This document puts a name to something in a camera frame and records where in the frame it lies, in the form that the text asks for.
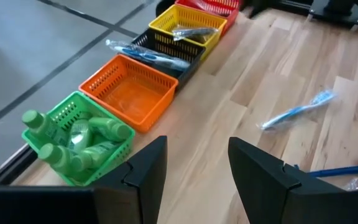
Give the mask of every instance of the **basket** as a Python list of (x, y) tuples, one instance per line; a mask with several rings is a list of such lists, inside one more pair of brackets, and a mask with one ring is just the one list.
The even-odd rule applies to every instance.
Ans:
[(177, 85), (175, 78), (118, 54), (82, 83), (80, 90), (145, 133), (172, 102)]
[(203, 60), (219, 42), (219, 37), (227, 20), (219, 16), (211, 15), (207, 12), (192, 9), (190, 7), (173, 5), (163, 14), (158, 16), (149, 24), (149, 27), (165, 34), (172, 35), (172, 30), (178, 25), (185, 27), (214, 27), (219, 32), (213, 34), (205, 43), (199, 43), (194, 40), (185, 38), (186, 41), (205, 47), (205, 52), (201, 56)]
[(234, 24), (239, 14), (239, 2), (236, 0), (177, 0), (175, 4), (199, 9), (227, 19), (227, 23), (222, 30), (222, 36)]
[(176, 91), (182, 89), (186, 82), (193, 76), (200, 64), (201, 56), (205, 51), (204, 47), (192, 44), (185, 40), (173, 41), (171, 35), (153, 29), (147, 29), (143, 34), (132, 41), (132, 43), (190, 62), (190, 66), (184, 72), (161, 65), (142, 62), (160, 72), (176, 78), (179, 81)]
[[(89, 112), (93, 116), (112, 118), (122, 123), (121, 120), (113, 116), (106, 109), (99, 106), (97, 103), (79, 91), (73, 92), (70, 96), (54, 107), (54, 109), (49, 111), (48, 114), (55, 122), (57, 122), (60, 127), (69, 132), (73, 122), (77, 120), (81, 111)], [(77, 180), (71, 179), (61, 173), (58, 174), (68, 185), (89, 185), (93, 181), (112, 171), (114, 168), (124, 162), (125, 158), (129, 155), (129, 153), (131, 153), (132, 142), (135, 136), (135, 131), (132, 128), (131, 131), (131, 136), (121, 144), (121, 146), (110, 156), (108, 160), (103, 163), (103, 165), (93, 175), (91, 175), (88, 180), (84, 182), (78, 182)], [(29, 129), (26, 129), (22, 133), (22, 137), (29, 143), (30, 147), (36, 153), (40, 151), (44, 144), (48, 143), (39, 141), (31, 134)]]

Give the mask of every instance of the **bottle cap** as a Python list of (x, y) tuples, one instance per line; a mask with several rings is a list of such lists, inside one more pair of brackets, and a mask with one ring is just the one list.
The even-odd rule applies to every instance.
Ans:
[(92, 114), (86, 111), (81, 111), (78, 119), (91, 119)]
[(42, 146), (41, 150), (38, 152), (38, 158), (49, 164), (57, 163), (62, 158), (62, 155), (62, 149), (51, 143)]
[(23, 114), (22, 121), (29, 128), (38, 128), (44, 121), (44, 117), (36, 110), (29, 110)]
[(92, 166), (92, 157), (85, 153), (78, 154), (71, 159), (71, 166), (75, 172), (81, 172)]
[(123, 141), (131, 136), (131, 129), (125, 124), (115, 124), (112, 127), (112, 133), (117, 140)]

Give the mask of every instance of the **empty orange basket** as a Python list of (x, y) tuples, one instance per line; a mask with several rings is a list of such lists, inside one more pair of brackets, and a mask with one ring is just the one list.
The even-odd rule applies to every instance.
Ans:
[(116, 55), (79, 87), (134, 129), (145, 133), (173, 100), (178, 80)]

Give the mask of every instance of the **green bottle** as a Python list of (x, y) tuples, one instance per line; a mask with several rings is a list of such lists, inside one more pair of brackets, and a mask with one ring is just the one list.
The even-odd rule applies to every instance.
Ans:
[(49, 115), (29, 110), (23, 114), (22, 121), (39, 141), (61, 146), (67, 144), (68, 134)]
[(91, 113), (80, 113), (78, 120), (71, 126), (67, 148), (80, 151), (92, 144), (93, 135), (88, 121), (90, 118), (92, 118)]
[(131, 136), (131, 129), (111, 118), (91, 118), (89, 126), (95, 133), (100, 133), (110, 141), (122, 142)]
[(38, 158), (50, 164), (50, 166), (61, 174), (71, 177), (75, 180), (87, 180), (92, 172), (84, 170), (84, 172), (76, 172), (72, 166), (72, 159), (77, 153), (63, 146), (54, 146), (53, 144), (45, 144), (38, 153)]
[(77, 156), (73, 157), (73, 168), (76, 172), (82, 172), (86, 169), (97, 169), (118, 147), (118, 144), (112, 142), (102, 142), (95, 146), (87, 147), (79, 152)]

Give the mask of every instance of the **wooden surface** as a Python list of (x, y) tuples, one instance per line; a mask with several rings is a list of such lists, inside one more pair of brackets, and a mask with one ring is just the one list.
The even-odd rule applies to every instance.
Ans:
[[(291, 128), (258, 125), (319, 91), (329, 106)], [(227, 141), (238, 136), (301, 170), (358, 165), (358, 31), (280, 11), (243, 15), (134, 152), (168, 136), (167, 180), (159, 223), (246, 223), (232, 179)], [(328, 181), (342, 187), (352, 177)], [(36, 162), (16, 184), (60, 185)]]

